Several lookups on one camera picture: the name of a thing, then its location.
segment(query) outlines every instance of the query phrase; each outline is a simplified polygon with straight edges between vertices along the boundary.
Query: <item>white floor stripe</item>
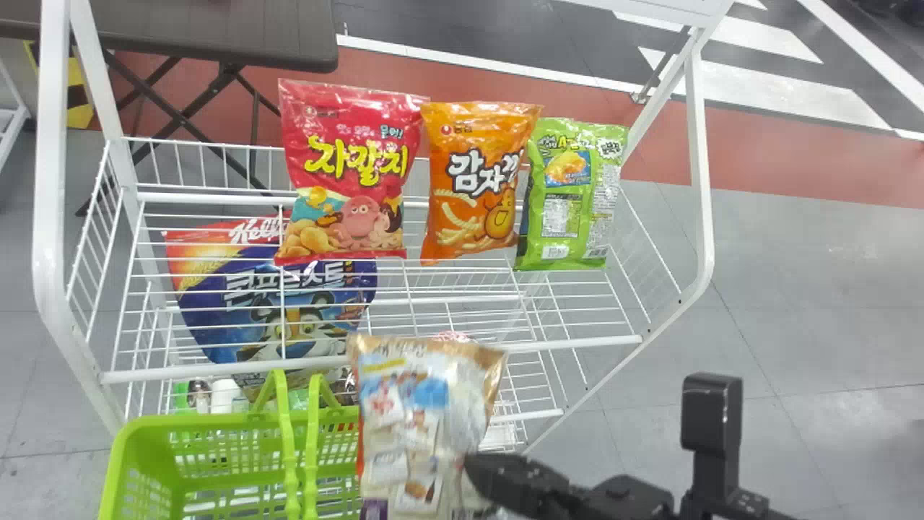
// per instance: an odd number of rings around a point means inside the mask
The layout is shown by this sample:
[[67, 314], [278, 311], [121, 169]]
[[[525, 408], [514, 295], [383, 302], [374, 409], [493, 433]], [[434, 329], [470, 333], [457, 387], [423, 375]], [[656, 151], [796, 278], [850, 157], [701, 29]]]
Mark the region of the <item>white floor stripe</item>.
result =
[[[640, 47], [639, 51], [652, 67], [664, 56], [663, 52], [653, 49]], [[714, 101], [872, 128], [891, 128], [849, 89], [705, 60], [702, 76], [704, 95]], [[683, 94], [684, 91], [681, 82], [675, 93]]]
[[445, 53], [443, 51], [433, 51], [431, 49], [412, 47], [410, 45], [379, 42], [377, 40], [368, 40], [366, 38], [359, 38], [357, 36], [345, 36], [343, 34], [337, 34], [337, 44], [354, 49], [363, 49], [366, 51], [374, 51], [396, 56], [408, 56], [417, 59], [426, 59], [429, 61], [447, 63], [449, 65], [459, 65], [462, 67], [482, 68], [485, 70], [505, 72], [507, 74], [517, 74], [518, 76], [526, 76], [540, 80], [551, 80], [559, 81], [562, 83], [571, 83], [575, 85], [600, 87], [607, 90], [620, 91], [625, 93], [637, 92], [641, 88], [641, 85], [637, 83], [605, 80], [603, 78], [595, 78], [593, 76], [586, 76], [583, 74], [570, 74], [567, 72], [559, 72], [557, 70], [550, 70], [547, 68], [530, 67], [526, 65], [518, 65], [516, 63], [507, 63], [504, 61], [485, 59], [481, 57]]
[[[614, 11], [618, 19], [665, 29], [671, 32], [678, 32], [682, 27], [679, 24], [670, 23], [658, 19], [649, 19], [635, 15], [627, 15]], [[773, 53], [781, 56], [789, 56], [806, 61], [821, 63], [821, 60], [811, 52], [801, 40], [799, 40], [791, 31], [765, 25], [749, 19], [737, 19], [734, 17], [725, 17], [715, 28], [712, 39], [717, 42], [729, 43], [739, 47], [746, 47], [765, 53]]]
[[[527, 67], [503, 61], [379, 42], [356, 36], [338, 34], [337, 43], [344, 47], [426, 59], [462, 67], [482, 68], [542, 80], [600, 87], [624, 93], [638, 92], [641, 88], [641, 85], [626, 81], [567, 74], [546, 68]], [[644, 48], [639, 50], [652, 66], [656, 65], [663, 56], [660, 51]], [[876, 115], [853, 91], [708, 61], [702, 63], [703, 85], [706, 88], [706, 97], [709, 99], [873, 128], [889, 128], [885, 121]], [[677, 89], [677, 93], [684, 93], [683, 83]]]
[[745, 6], [755, 7], [757, 9], [767, 10], [767, 7], [760, 2], [760, 0], [735, 0], [737, 4], [744, 4]]
[[924, 141], [924, 132], [922, 131], [895, 129], [895, 133], [912, 141]]
[[337, 44], [353, 49], [362, 49], [364, 51], [407, 56], [407, 46], [399, 43], [379, 42], [378, 40], [367, 40], [366, 38], [337, 34]]
[[798, 0], [811, 14], [820, 19], [829, 29], [840, 36], [841, 40], [860, 57], [865, 59], [873, 68], [889, 81], [898, 92], [902, 93], [913, 103], [918, 110], [924, 112], [924, 85], [908, 74], [908, 71], [901, 65], [895, 63], [889, 55], [885, 54], [879, 47], [871, 42], [854, 26], [847, 23], [833, 9], [831, 9], [822, 0]]

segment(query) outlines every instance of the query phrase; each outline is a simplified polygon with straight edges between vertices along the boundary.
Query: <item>orange snack bag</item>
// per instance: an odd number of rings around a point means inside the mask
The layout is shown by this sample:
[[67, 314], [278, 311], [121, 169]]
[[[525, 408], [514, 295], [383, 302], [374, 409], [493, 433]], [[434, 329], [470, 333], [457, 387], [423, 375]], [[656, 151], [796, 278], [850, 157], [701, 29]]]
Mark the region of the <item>orange snack bag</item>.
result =
[[420, 261], [474, 254], [517, 242], [517, 172], [541, 105], [427, 103], [430, 213]]

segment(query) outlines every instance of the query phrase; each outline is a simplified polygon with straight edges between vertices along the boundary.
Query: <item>green plastic basket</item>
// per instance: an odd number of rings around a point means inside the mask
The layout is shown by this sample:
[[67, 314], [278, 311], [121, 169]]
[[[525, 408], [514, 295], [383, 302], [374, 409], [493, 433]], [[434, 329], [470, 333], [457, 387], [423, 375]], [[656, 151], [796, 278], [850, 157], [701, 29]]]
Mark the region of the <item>green plastic basket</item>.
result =
[[[277, 411], [263, 411], [274, 395]], [[131, 421], [113, 443], [99, 517], [356, 520], [359, 408], [341, 406], [320, 374], [309, 396], [290, 413], [274, 370], [248, 414]]]

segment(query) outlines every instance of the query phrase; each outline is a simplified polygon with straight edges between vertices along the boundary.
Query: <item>snack package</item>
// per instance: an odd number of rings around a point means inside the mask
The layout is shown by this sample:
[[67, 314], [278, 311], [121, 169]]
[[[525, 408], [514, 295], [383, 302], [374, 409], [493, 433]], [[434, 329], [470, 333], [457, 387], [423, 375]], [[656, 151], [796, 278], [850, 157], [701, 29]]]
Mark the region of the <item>snack package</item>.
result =
[[298, 191], [278, 266], [407, 257], [401, 187], [428, 98], [279, 80], [286, 169]]
[[[286, 358], [342, 354], [375, 295], [375, 260], [274, 266], [279, 230], [278, 217], [267, 216], [164, 234], [183, 320], [214, 363], [282, 359], [283, 340]], [[341, 373], [334, 369], [327, 377]], [[286, 376], [290, 389], [304, 388], [311, 372], [289, 370]], [[266, 373], [232, 378], [253, 402]]]
[[532, 170], [514, 269], [603, 268], [628, 129], [542, 118], [527, 144]]
[[421, 263], [513, 245], [517, 172], [542, 107], [428, 103], [430, 213]]
[[471, 341], [347, 339], [359, 388], [360, 520], [479, 517], [462, 470], [484, 439], [504, 354]]

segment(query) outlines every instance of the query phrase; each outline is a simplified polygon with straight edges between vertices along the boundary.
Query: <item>nutrition label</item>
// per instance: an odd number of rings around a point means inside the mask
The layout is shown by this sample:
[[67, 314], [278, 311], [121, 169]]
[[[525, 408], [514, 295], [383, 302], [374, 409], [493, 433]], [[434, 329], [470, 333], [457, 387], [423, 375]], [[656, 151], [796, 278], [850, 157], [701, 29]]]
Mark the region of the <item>nutrition label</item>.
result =
[[606, 256], [610, 243], [610, 231], [613, 228], [613, 215], [594, 215], [590, 218], [590, 229], [587, 233], [587, 249], [584, 258], [601, 258]]
[[576, 238], [580, 225], [580, 195], [549, 193], [542, 207], [542, 237]]
[[602, 165], [597, 185], [593, 188], [593, 212], [612, 213], [619, 194], [619, 166]]

